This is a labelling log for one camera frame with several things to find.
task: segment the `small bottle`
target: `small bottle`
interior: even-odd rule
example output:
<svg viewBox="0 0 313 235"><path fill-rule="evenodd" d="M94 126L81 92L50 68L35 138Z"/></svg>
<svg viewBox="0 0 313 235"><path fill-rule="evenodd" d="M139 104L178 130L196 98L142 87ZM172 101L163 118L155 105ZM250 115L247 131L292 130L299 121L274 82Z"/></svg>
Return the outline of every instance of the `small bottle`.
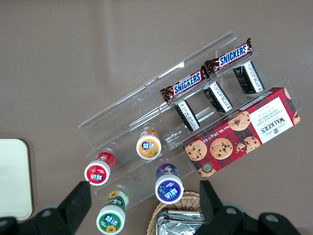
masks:
<svg viewBox="0 0 313 235"><path fill-rule="evenodd" d="M156 197L160 202L173 204L182 198L184 187L174 165L165 163L159 166L156 178Z"/></svg>
<svg viewBox="0 0 313 235"><path fill-rule="evenodd" d="M115 157L112 153L99 153L96 160L92 161L85 169L86 181L95 186L103 185L108 181L114 165Z"/></svg>
<svg viewBox="0 0 313 235"><path fill-rule="evenodd" d="M98 214L98 230L107 235L118 234L124 227L126 207L129 203L127 194L115 190L108 196L107 203Z"/></svg>
<svg viewBox="0 0 313 235"><path fill-rule="evenodd" d="M137 142L138 155L146 160L157 158L161 154L161 141L158 132L153 129L144 130Z"/></svg>

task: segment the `cookie image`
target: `cookie image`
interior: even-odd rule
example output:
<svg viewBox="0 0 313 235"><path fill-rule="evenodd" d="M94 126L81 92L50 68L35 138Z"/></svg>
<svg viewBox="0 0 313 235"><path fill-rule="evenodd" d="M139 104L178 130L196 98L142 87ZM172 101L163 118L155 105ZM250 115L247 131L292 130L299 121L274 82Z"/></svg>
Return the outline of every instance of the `cookie image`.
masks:
<svg viewBox="0 0 313 235"><path fill-rule="evenodd" d="M243 131L250 124L250 115L247 111L237 113L228 120L228 125L234 131Z"/></svg>
<svg viewBox="0 0 313 235"><path fill-rule="evenodd" d="M286 88L284 88L284 92L285 92L285 95L287 96L287 98L288 98L288 99L291 99L291 97L290 97L290 95L289 95L289 93L288 93L288 91L287 91Z"/></svg>
<svg viewBox="0 0 313 235"><path fill-rule="evenodd" d="M185 147L188 157L193 161L200 161L207 153L207 147L202 141L194 141Z"/></svg>
<svg viewBox="0 0 313 235"><path fill-rule="evenodd" d="M245 148L245 147L246 146L243 143L239 142L238 145L237 145L236 150L239 151L240 149Z"/></svg>
<svg viewBox="0 0 313 235"><path fill-rule="evenodd" d="M213 169L211 172L205 173L202 169L199 169L198 172L199 172L200 176L205 179L205 178L213 175L214 173L216 173L216 170Z"/></svg>
<svg viewBox="0 0 313 235"><path fill-rule="evenodd" d="M296 111L293 115L293 124L296 125L301 121L300 116L298 115L298 111Z"/></svg>
<svg viewBox="0 0 313 235"><path fill-rule="evenodd" d="M256 149L261 145L259 140L253 136L245 138L244 141L246 144L246 153L251 152L252 150Z"/></svg>
<svg viewBox="0 0 313 235"><path fill-rule="evenodd" d="M211 143L210 152L217 160L228 158L233 151L233 145L228 139L218 138Z"/></svg>

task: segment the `snack package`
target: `snack package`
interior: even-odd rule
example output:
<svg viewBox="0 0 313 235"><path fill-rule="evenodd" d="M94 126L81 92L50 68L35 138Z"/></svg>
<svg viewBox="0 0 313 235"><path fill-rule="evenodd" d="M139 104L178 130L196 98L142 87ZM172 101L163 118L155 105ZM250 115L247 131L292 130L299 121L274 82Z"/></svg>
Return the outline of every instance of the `snack package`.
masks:
<svg viewBox="0 0 313 235"><path fill-rule="evenodd" d="M251 38L248 38L246 43L236 49L221 55L218 58L205 61L204 68L207 73L217 72L229 64L244 58L247 55L253 54L254 50L251 45Z"/></svg>
<svg viewBox="0 0 313 235"><path fill-rule="evenodd" d="M202 224L200 212L163 211L156 218L156 235L192 235Z"/></svg>
<svg viewBox="0 0 313 235"><path fill-rule="evenodd" d="M264 91L264 85L252 61L241 64L233 71L245 94L256 94Z"/></svg>
<svg viewBox="0 0 313 235"><path fill-rule="evenodd" d="M209 78L210 76L206 72L205 67L201 66L201 69L198 72L183 78L172 86L163 88L160 92L162 93L164 100L169 104L173 98Z"/></svg>
<svg viewBox="0 0 313 235"><path fill-rule="evenodd" d="M174 107L182 122L190 131L195 131L200 128L200 123L186 100L181 99L176 101Z"/></svg>
<svg viewBox="0 0 313 235"><path fill-rule="evenodd" d="M207 83L203 92L217 112L226 113L233 106L218 82Z"/></svg>
<svg viewBox="0 0 313 235"><path fill-rule="evenodd" d="M183 143L207 178L300 122L286 88L272 88Z"/></svg>

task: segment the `brown tabletop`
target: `brown tabletop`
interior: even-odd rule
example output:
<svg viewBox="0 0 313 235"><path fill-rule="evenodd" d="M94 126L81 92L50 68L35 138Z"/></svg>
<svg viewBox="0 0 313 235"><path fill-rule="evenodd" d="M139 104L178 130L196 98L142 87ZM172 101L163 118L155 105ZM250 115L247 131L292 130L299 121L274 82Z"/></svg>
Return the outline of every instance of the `brown tabletop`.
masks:
<svg viewBox="0 0 313 235"><path fill-rule="evenodd" d="M28 144L32 216L84 180L91 147L79 124L233 30L253 39L274 84L291 81L302 121L210 182L250 216L281 213L313 234L312 9L310 0L0 0L0 138ZM200 179L192 173L185 188L199 191ZM157 204L153 196L128 210L120 234L145 234ZM77 234L100 234L101 207L92 194Z"/></svg>

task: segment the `walkers cookie box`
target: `walkers cookie box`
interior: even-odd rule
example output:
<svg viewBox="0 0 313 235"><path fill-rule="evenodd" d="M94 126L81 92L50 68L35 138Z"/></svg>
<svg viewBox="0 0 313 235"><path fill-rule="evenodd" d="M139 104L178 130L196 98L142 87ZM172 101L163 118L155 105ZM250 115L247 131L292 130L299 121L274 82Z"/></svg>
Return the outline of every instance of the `walkers cookie box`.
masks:
<svg viewBox="0 0 313 235"><path fill-rule="evenodd" d="M300 122L286 88L272 88L183 143L207 178Z"/></svg>

